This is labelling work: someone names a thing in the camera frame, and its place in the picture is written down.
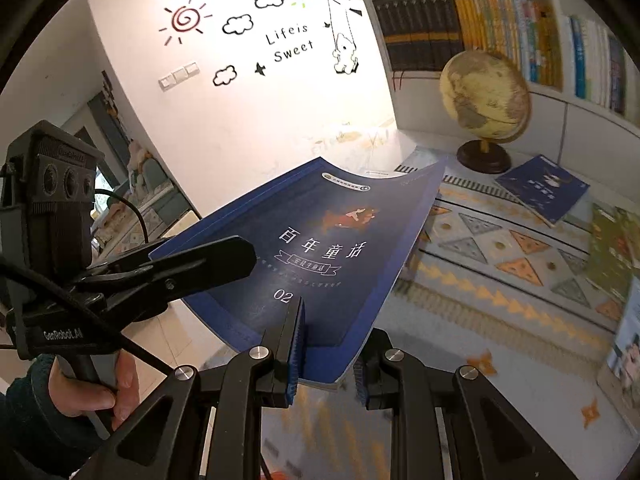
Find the person's left hand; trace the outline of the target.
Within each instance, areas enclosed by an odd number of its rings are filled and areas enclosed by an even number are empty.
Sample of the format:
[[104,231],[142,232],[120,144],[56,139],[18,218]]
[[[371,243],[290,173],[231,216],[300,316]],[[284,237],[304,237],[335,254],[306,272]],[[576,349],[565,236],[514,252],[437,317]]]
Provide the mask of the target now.
[[103,386],[80,382],[65,376],[60,360],[55,358],[48,381],[49,396],[56,409],[67,417],[112,410],[112,428],[117,429],[140,403],[137,364],[126,351],[119,353],[115,377],[115,392]]

